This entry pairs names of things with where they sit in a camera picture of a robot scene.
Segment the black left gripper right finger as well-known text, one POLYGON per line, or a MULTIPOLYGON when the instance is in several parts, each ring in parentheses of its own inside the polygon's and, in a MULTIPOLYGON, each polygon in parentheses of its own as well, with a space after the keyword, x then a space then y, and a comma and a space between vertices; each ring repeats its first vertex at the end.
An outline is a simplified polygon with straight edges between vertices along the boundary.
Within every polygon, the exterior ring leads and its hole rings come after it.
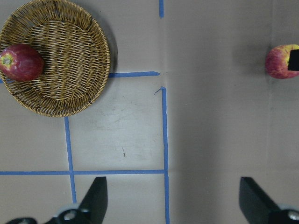
POLYGON ((297 224, 299 211, 279 207, 251 177, 241 177, 239 207, 249 224, 297 224))

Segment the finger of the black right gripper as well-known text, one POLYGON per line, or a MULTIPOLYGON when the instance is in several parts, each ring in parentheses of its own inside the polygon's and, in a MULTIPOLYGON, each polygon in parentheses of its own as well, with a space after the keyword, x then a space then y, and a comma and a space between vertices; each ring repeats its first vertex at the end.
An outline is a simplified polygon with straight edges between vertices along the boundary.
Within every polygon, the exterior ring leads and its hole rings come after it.
POLYGON ((290 51, 288 70, 299 71, 299 49, 293 49, 290 51))

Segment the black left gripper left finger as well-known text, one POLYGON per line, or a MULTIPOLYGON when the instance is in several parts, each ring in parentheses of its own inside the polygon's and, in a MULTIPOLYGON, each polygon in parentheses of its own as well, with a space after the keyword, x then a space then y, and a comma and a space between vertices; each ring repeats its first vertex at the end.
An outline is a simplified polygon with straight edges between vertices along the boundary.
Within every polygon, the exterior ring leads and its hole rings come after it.
POLYGON ((7 224, 102 224, 108 208, 107 178, 96 177, 81 201, 57 208, 30 196, 6 210, 7 224))

